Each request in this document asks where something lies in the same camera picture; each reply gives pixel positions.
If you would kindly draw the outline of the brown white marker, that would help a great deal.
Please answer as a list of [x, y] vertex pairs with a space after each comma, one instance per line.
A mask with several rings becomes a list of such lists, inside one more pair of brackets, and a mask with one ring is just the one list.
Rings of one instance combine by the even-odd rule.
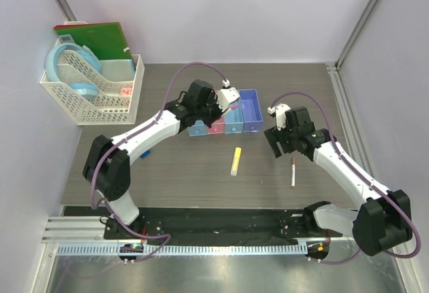
[[291, 178], [290, 178], [290, 187], [293, 189], [296, 187], [296, 159], [291, 159]]

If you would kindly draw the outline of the light blue bin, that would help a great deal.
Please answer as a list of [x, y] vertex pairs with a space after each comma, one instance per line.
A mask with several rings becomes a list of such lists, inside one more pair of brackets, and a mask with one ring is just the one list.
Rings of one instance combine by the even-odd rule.
[[207, 126], [202, 120], [197, 120], [194, 125], [187, 129], [190, 137], [198, 137], [207, 134]]

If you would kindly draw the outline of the pink bin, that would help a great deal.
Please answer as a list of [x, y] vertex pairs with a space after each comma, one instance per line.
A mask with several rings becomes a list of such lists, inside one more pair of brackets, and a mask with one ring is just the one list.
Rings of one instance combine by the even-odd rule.
[[206, 113], [204, 122], [208, 127], [208, 133], [220, 133], [223, 124], [223, 118], [221, 117], [221, 110], [217, 104], [218, 96], [215, 91], [212, 91], [206, 102]]

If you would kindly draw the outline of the yellow highlighter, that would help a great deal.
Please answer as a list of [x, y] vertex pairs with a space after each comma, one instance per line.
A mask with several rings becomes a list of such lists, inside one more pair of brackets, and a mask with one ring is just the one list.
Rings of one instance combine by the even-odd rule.
[[239, 162], [241, 159], [241, 152], [242, 152], [242, 149], [240, 147], [235, 148], [235, 151], [233, 154], [233, 161], [231, 164], [231, 171], [230, 171], [230, 175], [232, 175], [232, 176], [236, 176], [238, 173]]

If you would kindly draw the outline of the blue white eraser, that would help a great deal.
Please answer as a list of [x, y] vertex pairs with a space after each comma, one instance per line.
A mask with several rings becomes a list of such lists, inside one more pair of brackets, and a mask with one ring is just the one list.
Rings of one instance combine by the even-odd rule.
[[146, 152], [143, 152], [142, 155], [140, 155], [140, 158], [144, 158], [144, 157], [146, 157], [146, 156], [148, 156], [150, 154], [151, 154], [151, 151], [147, 150]]

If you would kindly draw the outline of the purple bin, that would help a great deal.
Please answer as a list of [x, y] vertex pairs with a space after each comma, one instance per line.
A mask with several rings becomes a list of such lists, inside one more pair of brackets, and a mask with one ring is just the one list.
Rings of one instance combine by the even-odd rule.
[[263, 126], [263, 115], [255, 89], [239, 90], [240, 102], [243, 113], [243, 133], [261, 131]]

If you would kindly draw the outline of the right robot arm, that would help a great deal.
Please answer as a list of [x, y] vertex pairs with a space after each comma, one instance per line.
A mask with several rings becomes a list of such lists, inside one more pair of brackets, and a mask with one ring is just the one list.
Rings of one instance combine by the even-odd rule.
[[265, 131], [276, 157], [299, 152], [325, 170], [349, 195], [356, 209], [340, 209], [329, 202], [310, 207], [302, 220], [311, 236], [325, 229], [355, 240], [361, 252], [374, 256], [416, 238], [409, 196], [376, 181], [343, 149], [329, 129], [317, 129], [305, 107], [275, 106], [276, 124]]

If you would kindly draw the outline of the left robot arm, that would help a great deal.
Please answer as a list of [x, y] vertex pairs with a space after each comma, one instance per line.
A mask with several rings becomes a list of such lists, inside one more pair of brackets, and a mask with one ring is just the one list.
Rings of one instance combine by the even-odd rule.
[[225, 133], [260, 131], [263, 118], [257, 92], [229, 84], [216, 91], [211, 84], [195, 80], [147, 121], [121, 135], [94, 139], [82, 175], [119, 220], [122, 234], [134, 239], [143, 229], [129, 193], [131, 165], [136, 159], [184, 130], [194, 131], [198, 125], [214, 129], [217, 121], [225, 122]]

